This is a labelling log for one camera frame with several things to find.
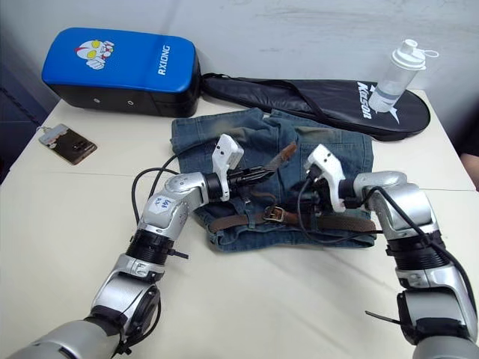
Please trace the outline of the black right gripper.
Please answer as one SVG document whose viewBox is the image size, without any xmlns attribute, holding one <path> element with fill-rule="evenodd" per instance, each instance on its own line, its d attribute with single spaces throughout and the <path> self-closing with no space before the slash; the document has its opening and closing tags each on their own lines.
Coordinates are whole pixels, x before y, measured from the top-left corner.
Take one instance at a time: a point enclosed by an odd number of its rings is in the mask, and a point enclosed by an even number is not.
<svg viewBox="0 0 479 359">
<path fill-rule="evenodd" d="M 318 215 L 330 213 L 329 184 L 324 178 L 307 175 L 304 185 L 305 188 L 300 189 L 300 199 L 288 200 L 288 209 L 299 214 L 300 227 L 318 227 Z"/>
</svg>

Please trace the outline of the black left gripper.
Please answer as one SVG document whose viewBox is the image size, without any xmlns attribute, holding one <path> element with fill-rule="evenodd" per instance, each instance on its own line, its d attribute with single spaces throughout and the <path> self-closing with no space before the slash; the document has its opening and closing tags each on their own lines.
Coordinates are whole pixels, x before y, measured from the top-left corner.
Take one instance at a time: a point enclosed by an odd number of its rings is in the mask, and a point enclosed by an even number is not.
<svg viewBox="0 0 479 359">
<path fill-rule="evenodd" d="M 231 170 L 227 172 L 227 183 L 229 188 L 243 187 L 252 182 L 265 182 L 275 175 L 279 165 L 266 164 L 255 166 L 250 169 Z"/>
</svg>

